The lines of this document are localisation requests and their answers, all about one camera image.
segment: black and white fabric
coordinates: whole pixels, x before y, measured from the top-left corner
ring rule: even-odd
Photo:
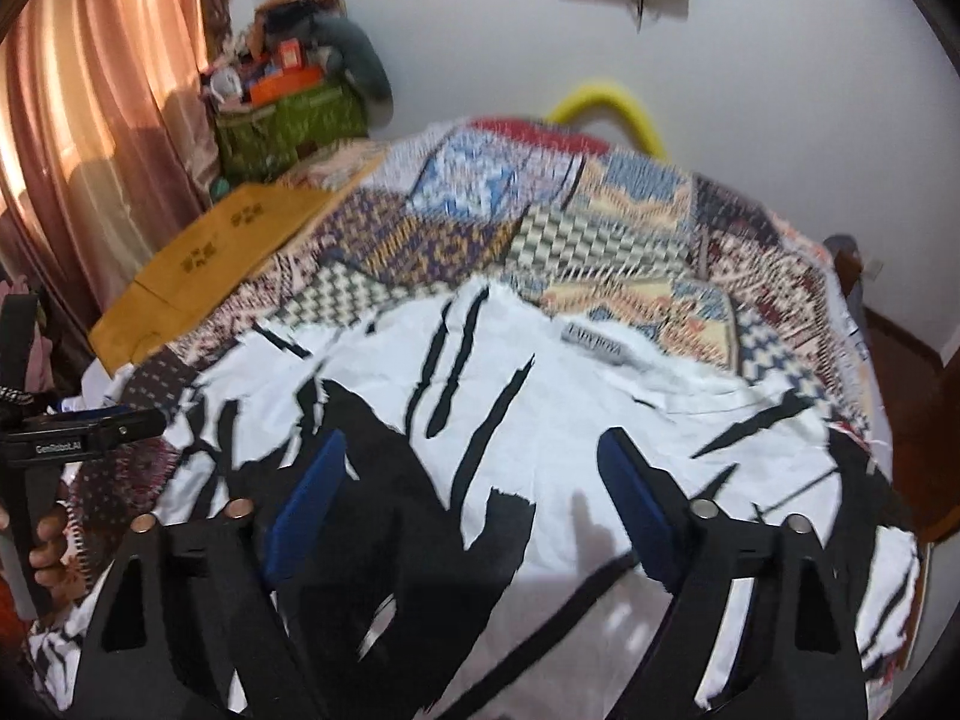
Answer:
[[[197,377],[197,370],[186,365],[169,346],[151,357],[150,365],[133,371],[123,388],[123,402],[135,409],[160,409],[172,415],[179,405],[179,394]]]
[[[349,327],[370,309],[449,291],[449,285],[443,282],[387,287],[343,263],[331,261],[321,266],[310,285],[283,305],[272,319],[288,327],[306,323]]]
[[[295,461],[304,432],[341,430],[349,479],[278,593],[331,714],[604,717],[670,602],[597,471],[598,437],[614,426],[732,517],[805,514],[856,596],[864,667],[896,651],[914,538],[886,527],[886,483],[865,480],[866,453],[786,381],[748,386],[624,325],[549,319],[481,278],[347,330],[271,324],[237,338],[184,394],[166,434],[184,456],[155,512],[211,517]],[[745,582],[701,706],[730,675]],[[48,637],[48,651],[64,648]],[[47,673],[62,706],[71,662]]]
[[[558,274],[576,266],[606,266],[630,276],[690,275],[681,238],[599,223],[587,215],[534,207],[520,223],[508,268]]]
[[[736,335],[740,351],[740,375],[748,382],[761,381],[770,371],[782,374],[797,394],[812,400],[829,417],[839,410],[817,374],[784,340],[757,309],[736,303]]]

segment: human hand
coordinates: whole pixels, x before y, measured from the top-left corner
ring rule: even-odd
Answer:
[[[0,506],[0,531],[10,525],[10,516]],[[37,523],[37,537],[41,546],[30,552],[30,565],[34,567],[37,584],[54,589],[66,579],[66,566],[61,558],[66,553],[66,508],[56,504],[49,514]]]

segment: blue fabric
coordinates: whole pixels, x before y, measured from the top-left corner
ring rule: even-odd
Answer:
[[[566,199],[578,166],[568,153],[465,127],[427,161],[408,209],[469,223],[518,220],[531,205]]]
[[[267,533],[263,578],[276,586],[290,579],[313,549],[333,497],[347,475],[347,440],[330,434]]]
[[[672,203],[686,177],[672,165],[658,162],[636,151],[612,151],[605,183],[627,191],[635,200],[654,199]]]
[[[660,581],[667,592],[676,592],[683,579],[685,556],[677,553],[673,528],[653,492],[610,431],[598,442],[597,469],[644,573]]]

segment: clutter pile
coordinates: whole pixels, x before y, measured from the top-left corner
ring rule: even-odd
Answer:
[[[366,105],[392,98],[344,0],[264,2],[200,85],[233,186],[272,181],[320,146],[366,136]]]

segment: blue gripper pad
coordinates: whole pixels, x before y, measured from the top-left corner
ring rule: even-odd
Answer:
[[[616,431],[603,433],[597,443],[597,469],[620,515],[627,537],[640,557],[644,573],[676,594],[686,572],[688,556],[682,540],[670,524],[654,490],[648,485],[620,441]],[[646,461],[636,451],[638,461]],[[664,473],[646,466],[645,470]]]
[[[291,579],[313,549],[320,525],[346,475],[347,439],[335,430],[267,533],[261,571],[271,586]]]

